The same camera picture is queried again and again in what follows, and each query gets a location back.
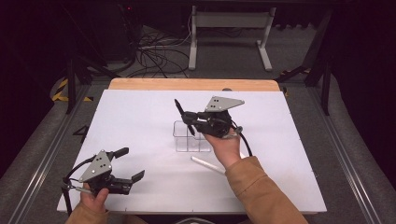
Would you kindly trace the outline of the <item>person's right hand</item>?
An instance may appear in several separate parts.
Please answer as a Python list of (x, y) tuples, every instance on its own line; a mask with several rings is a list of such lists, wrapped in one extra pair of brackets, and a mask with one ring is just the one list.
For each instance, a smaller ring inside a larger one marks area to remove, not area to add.
[(240, 156), (240, 136), (231, 129), (230, 138), (217, 138), (215, 136), (205, 134), (205, 139), (213, 147), (216, 158), (228, 169), (233, 164), (241, 160)]

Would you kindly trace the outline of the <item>small black bracket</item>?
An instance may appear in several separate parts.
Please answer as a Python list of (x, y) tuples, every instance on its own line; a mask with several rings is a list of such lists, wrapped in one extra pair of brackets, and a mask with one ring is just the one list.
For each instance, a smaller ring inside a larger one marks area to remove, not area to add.
[(86, 139), (87, 133), (89, 130), (89, 126), (88, 125), (84, 125), (81, 128), (79, 128), (78, 130), (73, 132), (74, 136), (79, 136), (80, 137), (80, 143), (83, 143), (84, 140)]

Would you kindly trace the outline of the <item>person's dark clothing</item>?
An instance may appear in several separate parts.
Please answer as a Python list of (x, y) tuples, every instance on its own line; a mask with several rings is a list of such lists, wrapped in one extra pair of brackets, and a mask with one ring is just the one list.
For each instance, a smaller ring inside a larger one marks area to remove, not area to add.
[(250, 224), (247, 216), (175, 216), (144, 215), (125, 216), (122, 224)]

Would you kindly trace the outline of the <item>aluminium floor rail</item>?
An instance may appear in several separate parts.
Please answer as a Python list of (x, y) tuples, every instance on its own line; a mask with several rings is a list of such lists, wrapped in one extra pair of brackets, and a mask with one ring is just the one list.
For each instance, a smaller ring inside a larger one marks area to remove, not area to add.
[(345, 145), (343, 144), (338, 132), (336, 131), (332, 118), (327, 115), (321, 106), (320, 96), (314, 88), (307, 88), (308, 94), (313, 101), (321, 120), (324, 122), (327, 133), (331, 138), (335, 156), (342, 167), (358, 205), (364, 215), (367, 224), (383, 224), (372, 200), (370, 199), (366, 187), (364, 187), (361, 177), (358, 175), (351, 159), (347, 155)]
[(75, 102), (74, 107), (71, 109), (69, 114), (64, 114), (60, 127), (55, 133), (49, 148), (46, 150), (46, 154), (42, 157), (38, 167), (35, 169), (33, 176), (29, 179), (29, 185), (21, 196), (21, 199), (7, 224), (22, 224), (24, 221), (60, 150), (65, 133), (67, 132), (69, 125), (77, 113), (78, 108), (80, 107), (89, 88), (90, 87), (87, 85), (82, 85), (78, 90), (77, 101)]

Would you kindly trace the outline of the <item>white pen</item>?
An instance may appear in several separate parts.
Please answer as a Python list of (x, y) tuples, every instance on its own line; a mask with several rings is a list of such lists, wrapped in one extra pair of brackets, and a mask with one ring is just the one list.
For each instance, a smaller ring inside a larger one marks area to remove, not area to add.
[(208, 161), (204, 161), (204, 160), (196, 158), (194, 156), (191, 156), (191, 160), (194, 161), (195, 163), (198, 163), (198, 164), (204, 166), (207, 169), (210, 169), (210, 170), (212, 170), (214, 172), (217, 172), (217, 173), (219, 173), (221, 175), (225, 175), (225, 170), (223, 168), (220, 168), (220, 167), (218, 167), (218, 166), (216, 166), (216, 165), (214, 165), (214, 164), (212, 164), (212, 163), (210, 163)]

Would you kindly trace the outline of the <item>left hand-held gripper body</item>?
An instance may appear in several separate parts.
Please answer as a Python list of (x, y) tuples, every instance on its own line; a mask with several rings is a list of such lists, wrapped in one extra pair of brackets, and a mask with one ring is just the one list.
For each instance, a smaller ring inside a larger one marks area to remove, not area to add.
[(116, 178), (112, 174), (111, 153), (101, 150), (93, 157), (87, 170), (79, 178), (80, 183), (87, 183), (91, 188), (91, 193), (97, 195), (101, 189), (108, 189), (110, 194), (128, 195), (131, 186), (131, 179)]

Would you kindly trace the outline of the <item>person's left hand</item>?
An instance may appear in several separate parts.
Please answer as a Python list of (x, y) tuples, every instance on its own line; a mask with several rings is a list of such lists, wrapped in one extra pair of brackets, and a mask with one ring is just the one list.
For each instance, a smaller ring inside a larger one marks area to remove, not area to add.
[(108, 189), (101, 189), (97, 195), (91, 194), (91, 188), (87, 183), (83, 184), (83, 188), (88, 192), (80, 193), (80, 201), (95, 213), (103, 214), (106, 212), (105, 202), (109, 195)]

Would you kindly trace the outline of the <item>white table board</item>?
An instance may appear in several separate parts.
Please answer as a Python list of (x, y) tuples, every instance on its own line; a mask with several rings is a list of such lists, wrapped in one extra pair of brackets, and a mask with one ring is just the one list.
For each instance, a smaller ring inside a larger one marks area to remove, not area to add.
[[(173, 126), (180, 114), (174, 99), (186, 111), (202, 111), (211, 91), (106, 90), (92, 119), (77, 160), (100, 150), (123, 147), (129, 153), (112, 162), (113, 174), (129, 178), (145, 171), (128, 195), (112, 195), (106, 208), (123, 214), (241, 214), (225, 175), (191, 160), (216, 163), (210, 152), (177, 152)], [(280, 91), (227, 91), (225, 97), (245, 103), (231, 109), (247, 142), (243, 154), (256, 156), (264, 171), (305, 214), (325, 211), (313, 169)]]

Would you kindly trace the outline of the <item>wooden table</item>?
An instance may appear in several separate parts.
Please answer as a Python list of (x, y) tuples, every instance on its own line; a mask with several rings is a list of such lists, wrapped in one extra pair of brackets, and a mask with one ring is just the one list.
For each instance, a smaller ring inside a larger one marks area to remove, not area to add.
[(276, 81), (265, 79), (114, 78), (110, 90), (149, 91), (280, 91)]

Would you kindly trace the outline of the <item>yellow black hazard tape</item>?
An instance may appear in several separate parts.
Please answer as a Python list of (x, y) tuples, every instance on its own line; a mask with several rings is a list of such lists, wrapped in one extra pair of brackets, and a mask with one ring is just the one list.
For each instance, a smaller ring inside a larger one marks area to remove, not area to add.
[(65, 89), (67, 82), (68, 82), (68, 79), (66, 77), (61, 81), (57, 90), (51, 97), (53, 102), (55, 102), (55, 101), (67, 102), (68, 101), (68, 97), (62, 95), (62, 92)]

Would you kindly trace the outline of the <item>black metal stand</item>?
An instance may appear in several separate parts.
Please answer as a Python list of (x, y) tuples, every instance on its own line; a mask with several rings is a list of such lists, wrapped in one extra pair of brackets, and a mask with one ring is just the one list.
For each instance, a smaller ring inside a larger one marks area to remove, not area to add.
[(323, 40), (331, 17), (332, 10), (327, 9), (318, 26), (310, 47), (305, 54), (303, 63), (291, 71), (283, 71), (280, 77), (276, 78), (277, 83), (282, 83), (309, 69), (308, 75), (304, 80), (304, 84), (306, 87), (315, 87), (318, 82), (322, 80), (320, 106), (326, 116), (329, 116), (328, 103), (331, 82), (331, 63), (326, 49), (323, 46)]
[(99, 63), (95, 63), (87, 57), (79, 55), (72, 57), (66, 65), (68, 93), (68, 107), (66, 111), (67, 114), (70, 114), (74, 107), (77, 105), (76, 78), (82, 85), (90, 85), (92, 83), (92, 75), (89, 71), (89, 67), (106, 77), (118, 77), (118, 75), (116, 75), (115, 73), (104, 68)]

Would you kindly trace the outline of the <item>clear plastic pen organizer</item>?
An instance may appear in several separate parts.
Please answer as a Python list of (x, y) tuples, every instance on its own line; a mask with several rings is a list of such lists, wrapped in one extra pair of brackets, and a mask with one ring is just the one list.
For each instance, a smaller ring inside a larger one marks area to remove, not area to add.
[(212, 147), (201, 133), (195, 129), (191, 134), (188, 126), (182, 120), (176, 120), (173, 126), (173, 136), (177, 152), (210, 152)]

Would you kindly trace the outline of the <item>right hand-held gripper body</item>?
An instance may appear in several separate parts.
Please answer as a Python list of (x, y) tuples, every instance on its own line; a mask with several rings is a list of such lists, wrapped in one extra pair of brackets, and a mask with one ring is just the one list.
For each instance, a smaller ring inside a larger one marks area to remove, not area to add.
[(232, 135), (229, 131), (233, 129), (235, 134), (240, 134), (243, 128), (233, 122), (228, 110), (244, 103), (243, 100), (213, 96), (205, 107), (205, 111), (197, 113), (198, 120), (204, 123), (201, 133), (217, 138), (230, 138)]

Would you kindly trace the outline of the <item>white metal stand frame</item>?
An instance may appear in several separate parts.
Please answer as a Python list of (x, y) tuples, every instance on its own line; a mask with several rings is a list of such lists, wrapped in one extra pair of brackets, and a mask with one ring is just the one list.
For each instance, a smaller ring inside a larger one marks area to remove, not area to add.
[(199, 11), (197, 6), (191, 7), (190, 21), (190, 57), (188, 68), (194, 70), (197, 61), (197, 29), (198, 28), (259, 28), (263, 29), (261, 40), (256, 41), (258, 51), (262, 58), (262, 64), (266, 71), (272, 71), (266, 43), (275, 18), (276, 8), (270, 7), (265, 12), (204, 12)]

